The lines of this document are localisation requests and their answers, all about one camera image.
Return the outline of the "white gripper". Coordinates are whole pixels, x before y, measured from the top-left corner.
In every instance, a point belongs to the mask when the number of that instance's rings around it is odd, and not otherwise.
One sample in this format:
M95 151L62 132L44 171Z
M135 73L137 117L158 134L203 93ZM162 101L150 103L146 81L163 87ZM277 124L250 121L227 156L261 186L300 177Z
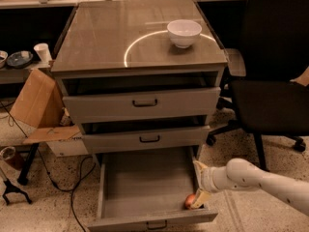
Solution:
M211 193L226 189L230 183L225 167L207 167L198 160L193 165L199 172L199 189L194 194L190 208L199 209L210 199Z

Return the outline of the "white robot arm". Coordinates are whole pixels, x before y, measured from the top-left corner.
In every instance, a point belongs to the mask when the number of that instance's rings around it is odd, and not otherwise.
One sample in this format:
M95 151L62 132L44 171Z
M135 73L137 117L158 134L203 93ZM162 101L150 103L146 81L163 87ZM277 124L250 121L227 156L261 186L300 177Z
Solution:
M208 167L198 160L193 164L198 189L186 202L188 209L199 209L212 193L257 188L309 216L308 182L266 172L245 159L231 159L221 167Z

